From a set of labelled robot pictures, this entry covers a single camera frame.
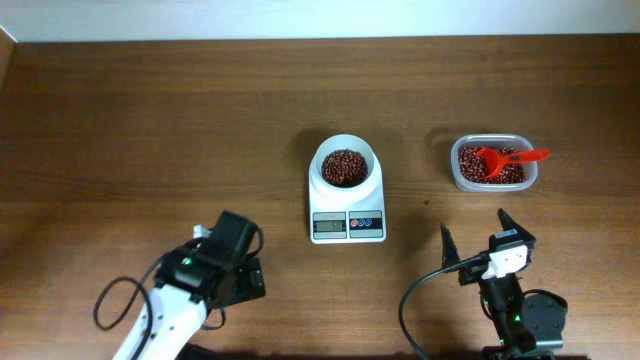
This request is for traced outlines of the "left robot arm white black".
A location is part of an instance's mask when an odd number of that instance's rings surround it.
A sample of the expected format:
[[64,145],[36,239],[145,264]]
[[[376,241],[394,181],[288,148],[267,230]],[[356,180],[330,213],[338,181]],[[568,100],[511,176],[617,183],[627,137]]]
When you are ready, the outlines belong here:
[[199,331],[226,323],[226,308],[262,298],[266,285],[257,255],[264,246],[262,229],[229,211],[212,228],[196,225],[193,238],[162,255],[147,270],[153,286],[119,277],[136,287],[144,305],[116,359],[214,359],[216,354],[190,342]]

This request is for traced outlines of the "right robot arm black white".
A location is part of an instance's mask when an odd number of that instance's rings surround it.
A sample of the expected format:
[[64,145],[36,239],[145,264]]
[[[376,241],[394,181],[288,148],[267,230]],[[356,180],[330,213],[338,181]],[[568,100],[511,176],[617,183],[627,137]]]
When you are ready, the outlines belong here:
[[441,226],[442,268],[456,272],[462,286],[479,286],[481,307],[500,340],[482,350],[484,359],[553,359],[564,345],[568,303],[546,290],[521,288],[517,274],[531,264],[536,238],[505,210],[497,215],[502,231],[489,237],[487,250],[464,260]]

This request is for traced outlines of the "orange measuring scoop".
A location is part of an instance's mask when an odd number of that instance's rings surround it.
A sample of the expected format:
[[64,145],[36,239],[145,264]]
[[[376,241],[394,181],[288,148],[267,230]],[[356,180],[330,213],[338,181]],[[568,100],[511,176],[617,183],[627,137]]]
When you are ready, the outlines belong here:
[[549,158],[551,152],[547,149],[534,149],[509,155],[500,155],[497,151],[485,147],[479,150],[476,156],[484,159],[488,170],[485,178],[491,179],[498,176],[506,165],[542,161]]

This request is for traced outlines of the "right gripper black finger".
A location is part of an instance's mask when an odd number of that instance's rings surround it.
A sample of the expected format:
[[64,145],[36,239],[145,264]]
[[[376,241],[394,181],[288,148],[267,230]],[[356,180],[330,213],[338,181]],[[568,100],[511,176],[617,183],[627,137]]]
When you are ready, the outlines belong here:
[[442,241],[442,268],[445,272],[452,272],[454,267],[460,262],[457,247],[450,230],[444,223],[440,225]]
[[506,250],[521,245],[526,246],[528,250],[535,248],[536,238],[511,218],[503,208],[497,211],[497,215],[503,231],[489,237],[490,250]]

